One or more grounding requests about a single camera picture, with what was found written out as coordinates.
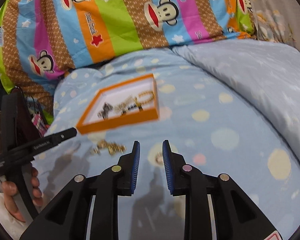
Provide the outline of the person's left hand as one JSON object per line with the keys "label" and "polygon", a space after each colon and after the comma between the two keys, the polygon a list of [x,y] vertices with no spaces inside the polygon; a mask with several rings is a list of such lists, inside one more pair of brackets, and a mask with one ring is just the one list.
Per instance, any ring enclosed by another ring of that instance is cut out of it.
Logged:
{"label": "person's left hand", "polygon": [[39,215],[43,206],[43,195],[39,189],[38,171],[31,163],[14,167],[6,172],[3,186],[15,185],[11,198],[14,202],[10,213],[29,225]]}

